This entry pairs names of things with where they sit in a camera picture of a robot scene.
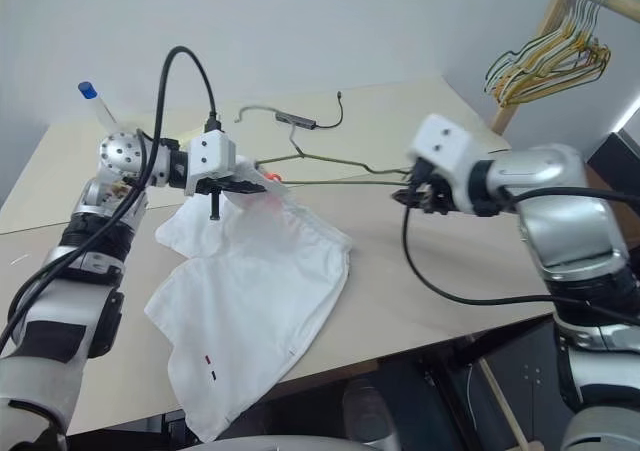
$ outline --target blue cap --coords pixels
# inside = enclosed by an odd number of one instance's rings
[[[86,99],[95,98],[98,93],[93,89],[93,85],[89,81],[83,81],[78,85],[78,89]]]

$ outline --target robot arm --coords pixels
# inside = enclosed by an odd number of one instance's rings
[[[125,132],[100,143],[97,176],[85,186],[45,265],[82,246],[111,218],[129,185],[136,185],[150,148],[150,139]],[[168,184],[186,195],[211,194],[212,219],[217,219],[221,191],[273,188],[259,173],[247,179],[240,172],[247,164],[236,162],[235,144],[219,130],[194,138],[185,151],[176,141],[162,140],[149,184]],[[115,340],[124,262],[146,205],[142,192],[104,239],[53,280],[15,328],[16,350],[0,359],[0,449],[65,449],[86,361],[106,354]]]
[[[410,155],[427,171],[416,184],[432,188],[410,204],[426,212],[493,216],[532,189],[587,186],[583,161],[568,146],[487,154],[471,133],[440,116],[424,121]],[[628,251],[607,203],[544,196],[508,211],[518,214],[522,241],[551,295],[640,314]],[[561,394],[580,411],[563,449],[638,449],[640,329],[563,304],[554,319]]]

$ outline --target beige tabletop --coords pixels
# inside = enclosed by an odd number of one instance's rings
[[[469,307],[448,302],[410,273],[400,246],[402,207],[389,186],[305,186],[297,199],[354,240],[349,279],[335,309],[305,356],[284,380],[397,353],[547,312],[546,305]],[[183,261],[157,244],[155,229],[177,206],[147,212],[127,260],[126,299],[116,343],[85,372],[71,434],[178,408],[167,377],[170,344],[143,308]],[[56,245],[64,225],[0,235],[6,313],[20,284]],[[435,283],[475,298],[544,293],[519,240],[516,219],[413,213],[415,261]]]

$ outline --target wooden rack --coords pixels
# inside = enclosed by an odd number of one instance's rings
[[[544,18],[538,26],[536,37],[547,34],[558,27],[566,12],[567,2],[568,0],[551,0],[549,2]],[[606,0],[602,5],[640,23],[640,0]],[[500,107],[491,122],[491,129],[496,134],[504,134],[517,110],[517,104]]]

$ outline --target white cloth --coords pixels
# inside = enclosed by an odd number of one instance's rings
[[[190,198],[158,228],[192,257],[145,312],[173,344],[169,379],[189,428],[215,439],[306,352],[347,279],[350,239],[271,193]]]

